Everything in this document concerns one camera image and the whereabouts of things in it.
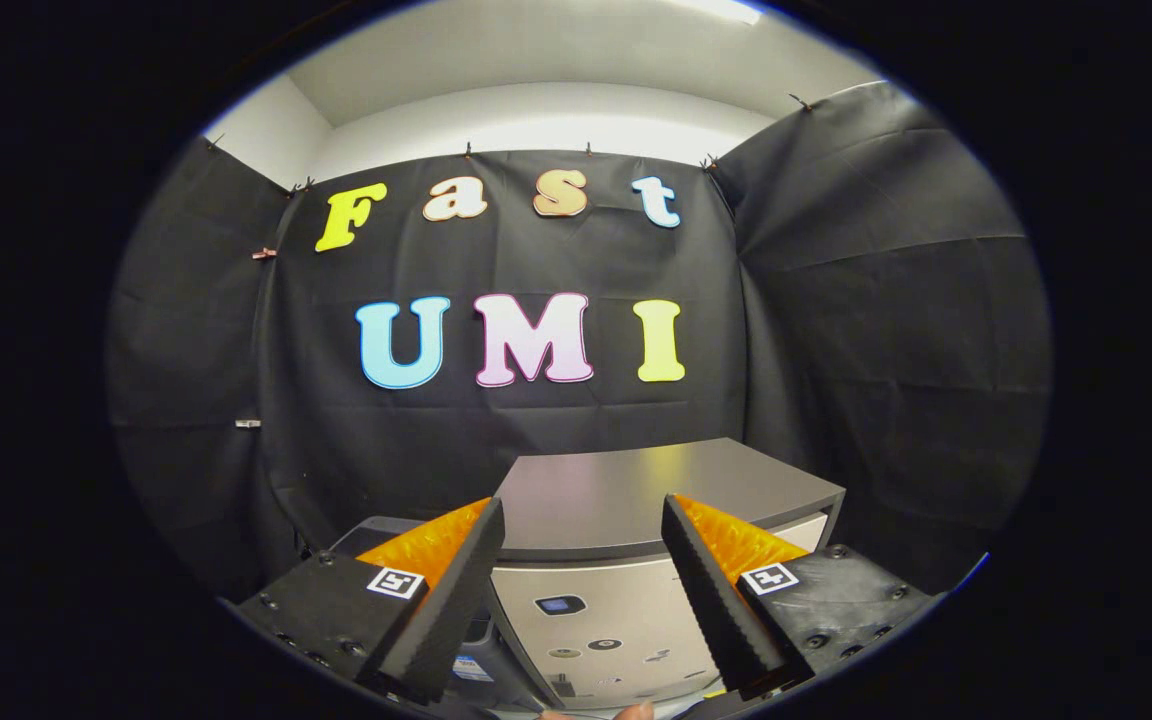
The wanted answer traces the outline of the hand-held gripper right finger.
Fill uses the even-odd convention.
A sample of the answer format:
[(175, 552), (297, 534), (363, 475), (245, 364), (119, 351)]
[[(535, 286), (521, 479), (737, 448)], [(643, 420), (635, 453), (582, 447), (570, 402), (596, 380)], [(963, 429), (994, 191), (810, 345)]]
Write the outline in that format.
[(660, 537), (732, 702), (832, 679), (938, 602), (846, 544), (809, 551), (684, 495)]

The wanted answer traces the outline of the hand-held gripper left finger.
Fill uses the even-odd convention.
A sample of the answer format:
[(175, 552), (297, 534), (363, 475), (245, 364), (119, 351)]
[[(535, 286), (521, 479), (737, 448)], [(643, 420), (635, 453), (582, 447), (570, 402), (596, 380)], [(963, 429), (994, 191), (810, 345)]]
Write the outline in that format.
[(262, 588), (236, 614), (285, 652), (397, 700), (442, 700), (505, 541), (497, 497), (369, 550), (339, 539)]

